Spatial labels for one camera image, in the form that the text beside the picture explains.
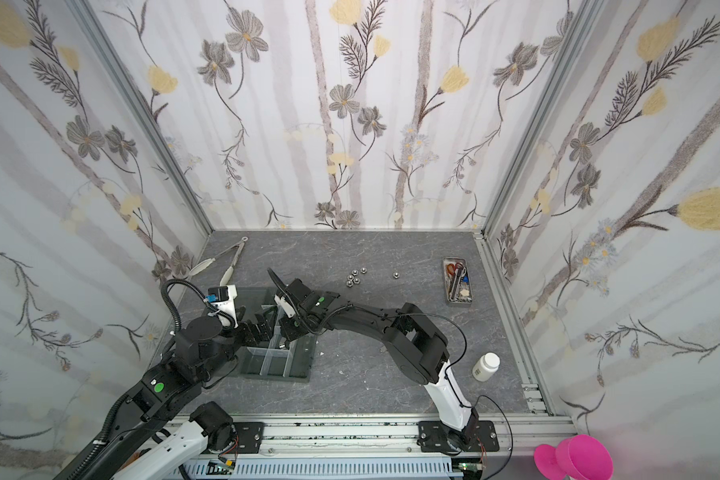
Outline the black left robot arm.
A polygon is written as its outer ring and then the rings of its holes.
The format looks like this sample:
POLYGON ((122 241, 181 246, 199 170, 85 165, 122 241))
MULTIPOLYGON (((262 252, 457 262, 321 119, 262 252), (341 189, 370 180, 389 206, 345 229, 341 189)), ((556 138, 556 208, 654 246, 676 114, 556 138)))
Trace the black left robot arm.
POLYGON ((475 439, 479 414, 451 372, 448 339, 416 305, 377 308, 335 292, 313 290, 299 279, 289 284, 276 274, 271 279, 282 310, 280 332, 287 342, 335 330, 380 342, 402 374, 425 388, 451 448, 464 450, 475 439))

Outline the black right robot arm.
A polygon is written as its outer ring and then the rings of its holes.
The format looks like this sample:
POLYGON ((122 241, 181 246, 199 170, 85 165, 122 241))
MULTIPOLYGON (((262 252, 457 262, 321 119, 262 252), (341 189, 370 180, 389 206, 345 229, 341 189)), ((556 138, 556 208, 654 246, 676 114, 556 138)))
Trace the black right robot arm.
MULTIPOLYGON (((222 323, 225 318, 204 315, 177 330, 163 358, 113 403, 100 431, 56 477, 112 479, 125 473, 127 461, 209 387, 240 349, 273 336, 269 314, 228 326, 222 323)), ((152 449, 133 468, 146 471, 153 464, 152 474, 160 476, 208 448, 220 451, 235 440, 232 418, 216 402, 207 402, 166 439, 167 459, 159 460, 160 451, 152 449)))

